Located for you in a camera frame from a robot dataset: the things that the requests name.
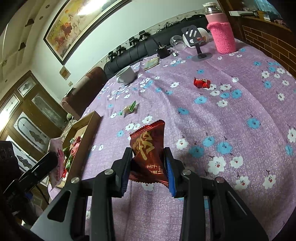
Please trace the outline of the black leather sofa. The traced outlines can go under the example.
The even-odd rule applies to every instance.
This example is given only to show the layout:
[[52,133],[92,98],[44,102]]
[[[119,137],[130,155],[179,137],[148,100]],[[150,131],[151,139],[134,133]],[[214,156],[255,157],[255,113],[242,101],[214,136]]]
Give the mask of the black leather sofa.
[[182,35],[181,29],[189,25],[206,30],[208,21],[205,15],[194,15],[173,23],[166,22],[154,34],[141,31],[138,39],[131,37],[127,47],[118,46],[114,51],[108,53],[108,62],[103,68],[107,79],[114,77],[124,67],[156,54],[159,44],[170,47],[171,37]]

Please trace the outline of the small red candy packet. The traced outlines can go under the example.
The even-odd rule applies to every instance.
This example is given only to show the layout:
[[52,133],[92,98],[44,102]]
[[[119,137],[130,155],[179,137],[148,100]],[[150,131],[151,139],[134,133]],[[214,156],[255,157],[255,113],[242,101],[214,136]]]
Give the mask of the small red candy packet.
[[198,79],[194,78],[193,84],[197,88],[210,88],[211,81],[208,79]]

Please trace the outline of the purple floral tablecloth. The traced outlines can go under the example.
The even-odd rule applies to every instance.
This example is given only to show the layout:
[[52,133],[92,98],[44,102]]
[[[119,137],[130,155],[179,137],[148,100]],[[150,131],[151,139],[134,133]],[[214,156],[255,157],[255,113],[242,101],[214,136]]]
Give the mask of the purple floral tablecloth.
[[[85,109],[101,122],[82,178],[121,158],[132,132],[163,120],[174,158],[200,176],[223,177],[275,238],[295,209],[295,70],[263,49],[237,46],[221,55],[210,42],[202,47],[213,54],[208,60],[194,62],[195,50],[186,49],[148,71],[144,58],[132,66],[132,84],[109,79]],[[194,78],[210,88],[197,88]],[[134,113],[118,114],[134,101]]]

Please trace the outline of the clear plastic cup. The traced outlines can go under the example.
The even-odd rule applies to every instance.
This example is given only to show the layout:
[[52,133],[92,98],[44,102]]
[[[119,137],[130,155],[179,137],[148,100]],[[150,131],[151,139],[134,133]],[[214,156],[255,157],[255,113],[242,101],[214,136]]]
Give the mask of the clear plastic cup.
[[170,38],[170,44],[175,50],[184,51],[187,45],[184,43],[183,38],[179,35],[174,35]]

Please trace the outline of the white mug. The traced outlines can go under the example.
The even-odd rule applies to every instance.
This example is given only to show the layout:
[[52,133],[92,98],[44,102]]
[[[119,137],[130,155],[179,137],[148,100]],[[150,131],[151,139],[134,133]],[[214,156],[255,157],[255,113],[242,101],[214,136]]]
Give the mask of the white mug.
[[136,73],[133,71],[131,66],[126,66],[116,75],[116,81],[119,84],[129,85],[136,79]]

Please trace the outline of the framed horse painting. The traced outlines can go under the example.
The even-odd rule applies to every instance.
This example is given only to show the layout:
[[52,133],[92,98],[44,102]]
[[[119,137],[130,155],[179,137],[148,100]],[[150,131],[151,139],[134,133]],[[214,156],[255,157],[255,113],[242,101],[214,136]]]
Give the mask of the framed horse painting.
[[65,65],[82,41],[105,19],[129,1],[66,1],[43,38],[58,61]]

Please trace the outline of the grey phone stand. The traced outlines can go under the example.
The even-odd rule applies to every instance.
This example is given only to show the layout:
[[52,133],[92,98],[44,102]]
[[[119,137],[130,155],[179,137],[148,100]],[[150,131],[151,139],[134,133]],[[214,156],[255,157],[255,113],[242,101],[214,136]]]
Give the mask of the grey phone stand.
[[188,41],[189,45],[196,48],[197,54],[192,57],[192,61],[200,62],[212,58],[213,55],[211,53],[203,53],[201,51],[200,43],[202,41],[202,35],[195,25],[182,28],[182,33],[184,34],[185,39]]

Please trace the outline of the small green booklet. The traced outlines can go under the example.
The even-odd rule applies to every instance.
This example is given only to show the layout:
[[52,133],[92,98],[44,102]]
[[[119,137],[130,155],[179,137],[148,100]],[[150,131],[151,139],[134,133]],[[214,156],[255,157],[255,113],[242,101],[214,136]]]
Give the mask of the small green booklet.
[[160,60],[159,57],[155,57],[155,58],[152,58],[151,60],[147,61],[147,63],[144,64],[143,70],[147,71],[147,70],[159,65],[159,60]]

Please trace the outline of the pink snack packet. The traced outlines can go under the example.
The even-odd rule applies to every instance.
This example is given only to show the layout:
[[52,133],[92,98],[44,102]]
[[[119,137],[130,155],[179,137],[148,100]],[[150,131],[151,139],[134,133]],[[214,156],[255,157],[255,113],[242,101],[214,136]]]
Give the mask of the pink snack packet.
[[49,182],[53,189],[61,183],[64,172],[63,138],[58,137],[50,139],[48,152],[54,153],[57,159],[53,170],[49,173]]

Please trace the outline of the green candy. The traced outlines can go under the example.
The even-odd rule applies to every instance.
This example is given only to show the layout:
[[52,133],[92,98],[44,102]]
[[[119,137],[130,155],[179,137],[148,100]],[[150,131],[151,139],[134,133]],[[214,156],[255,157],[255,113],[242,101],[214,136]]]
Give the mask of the green candy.
[[123,108],[123,110],[119,111],[118,114],[120,116],[126,116],[128,114],[134,113],[137,110],[138,102],[134,101],[132,104]]

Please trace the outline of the cardboard tray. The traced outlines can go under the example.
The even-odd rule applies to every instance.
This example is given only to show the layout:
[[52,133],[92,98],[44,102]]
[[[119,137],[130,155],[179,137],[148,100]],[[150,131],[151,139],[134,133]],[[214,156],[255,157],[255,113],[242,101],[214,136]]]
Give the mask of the cardboard tray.
[[101,116],[93,111],[70,128],[63,142],[63,150],[67,152],[68,157],[64,160],[65,171],[61,183],[57,185],[58,188],[63,188],[73,177],[81,177],[82,166],[100,119]]

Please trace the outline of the pink knitted bottle sleeve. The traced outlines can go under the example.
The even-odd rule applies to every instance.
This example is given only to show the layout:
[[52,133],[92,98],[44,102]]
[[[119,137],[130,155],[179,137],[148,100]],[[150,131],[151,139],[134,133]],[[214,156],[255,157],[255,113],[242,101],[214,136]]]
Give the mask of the pink knitted bottle sleeve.
[[229,54],[236,51],[235,38],[229,22],[211,22],[207,29],[211,32],[216,49],[220,54]]

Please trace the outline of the white jar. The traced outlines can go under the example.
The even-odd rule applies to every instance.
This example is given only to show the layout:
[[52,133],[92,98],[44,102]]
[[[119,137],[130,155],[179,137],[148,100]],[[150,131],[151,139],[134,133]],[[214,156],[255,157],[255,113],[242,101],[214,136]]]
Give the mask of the white jar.
[[[210,41],[210,36],[209,36],[208,32],[203,28],[198,28],[198,31],[200,32],[200,34],[202,36],[202,39],[200,41],[200,45],[203,46],[203,45],[205,45],[206,43],[208,43]],[[184,43],[186,44],[187,47],[194,48],[194,46],[190,46],[190,44],[187,41],[185,35],[183,35],[183,41],[184,41]]]

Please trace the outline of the dark red triangular snack packet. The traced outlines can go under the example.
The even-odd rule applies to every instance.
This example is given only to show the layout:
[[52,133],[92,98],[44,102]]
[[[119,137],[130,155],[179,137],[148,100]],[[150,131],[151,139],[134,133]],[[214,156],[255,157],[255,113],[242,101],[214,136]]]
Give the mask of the dark red triangular snack packet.
[[161,183],[168,187],[163,156],[164,129],[165,122],[158,120],[130,134],[130,147],[134,154],[130,180],[147,184]]

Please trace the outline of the small black container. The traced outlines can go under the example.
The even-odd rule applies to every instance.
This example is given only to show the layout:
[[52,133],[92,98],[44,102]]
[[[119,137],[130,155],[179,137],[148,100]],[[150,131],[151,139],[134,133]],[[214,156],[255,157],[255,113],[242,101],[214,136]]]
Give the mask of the small black container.
[[166,46],[159,44],[158,48],[156,49],[157,55],[160,59],[165,59],[171,54],[171,50]]

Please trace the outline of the wooden glass door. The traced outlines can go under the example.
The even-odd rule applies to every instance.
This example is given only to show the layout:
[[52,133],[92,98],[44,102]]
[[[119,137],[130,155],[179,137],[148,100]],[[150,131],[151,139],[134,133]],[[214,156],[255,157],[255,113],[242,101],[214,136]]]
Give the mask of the wooden glass door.
[[1,98],[1,140],[12,143],[22,172],[46,154],[50,139],[61,135],[66,116],[31,71]]

